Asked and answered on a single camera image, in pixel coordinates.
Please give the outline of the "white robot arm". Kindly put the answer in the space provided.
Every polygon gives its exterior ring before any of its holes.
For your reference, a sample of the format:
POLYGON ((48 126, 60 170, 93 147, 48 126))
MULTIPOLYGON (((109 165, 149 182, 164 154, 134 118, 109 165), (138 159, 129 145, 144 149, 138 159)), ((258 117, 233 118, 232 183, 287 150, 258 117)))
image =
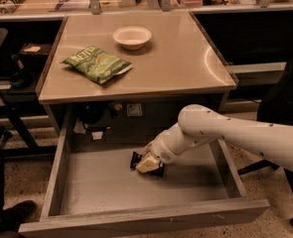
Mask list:
POLYGON ((214 140, 229 142, 293 172, 293 126, 230 118, 197 104, 183 108, 178 122, 141 151, 137 170, 142 174, 155 171, 214 140))

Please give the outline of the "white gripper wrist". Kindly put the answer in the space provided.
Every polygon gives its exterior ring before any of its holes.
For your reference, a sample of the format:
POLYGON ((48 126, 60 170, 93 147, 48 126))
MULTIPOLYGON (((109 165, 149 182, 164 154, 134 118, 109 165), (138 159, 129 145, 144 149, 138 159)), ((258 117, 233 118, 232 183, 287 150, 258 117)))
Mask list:
POLYGON ((179 156, 178 140, 174 135, 160 134, 144 148, 145 155, 137 164, 136 170, 141 174, 154 172, 161 168, 161 163, 171 164, 179 156))

